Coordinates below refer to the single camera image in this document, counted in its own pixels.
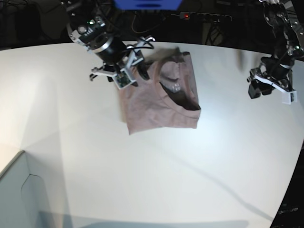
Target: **blue box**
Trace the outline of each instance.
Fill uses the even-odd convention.
[[[122,10],[176,10],[182,0],[115,0]]]

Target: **robotic arm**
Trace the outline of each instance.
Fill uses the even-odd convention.
[[[104,5],[100,0],[83,0],[63,4],[70,15],[68,32],[73,42],[83,46],[87,51],[95,53],[103,60],[100,68],[94,68],[90,75],[93,80],[99,75],[114,81],[119,89],[129,85],[137,86],[130,70],[137,67],[141,77],[149,79],[141,48],[153,49],[153,37],[137,38],[134,46],[126,46],[114,34],[107,32],[107,26],[117,28],[109,21],[104,12]],[[127,0],[115,0],[118,6],[130,7],[132,4],[122,4]],[[168,0],[176,8],[181,0]],[[283,102],[290,104],[297,101],[296,91],[293,89],[292,67],[295,59],[304,56],[304,0],[260,0],[264,3],[266,22],[273,28],[276,47],[271,57],[261,58],[260,66],[250,71],[247,81],[250,83],[249,95],[252,99],[269,95],[274,89],[283,94]],[[135,9],[159,10],[160,4],[136,5]]]
[[[250,71],[251,99],[269,95],[274,89],[282,92],[283,103],[297,101],[293,89],[292,67],[295,59],[304,56],[304,19],[296,10],[304,9],[302,0],[260,0],[264,2],[266,22],[272,26],[276,38],[275,52],[271,57],[261,58],[258,68]]]

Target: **white table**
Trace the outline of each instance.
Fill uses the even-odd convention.
[[[262,54],[155,46],[145,55],[191,53],[196,130],[129,136],[114,84],[88,79],[101,61],[58,44],[0,52],[0,144],[28,152],[57,227],[268,228],[304,138],[304,63],[294,67],[300,102],[289,106],[278,91],[250,100],[246,78]]]

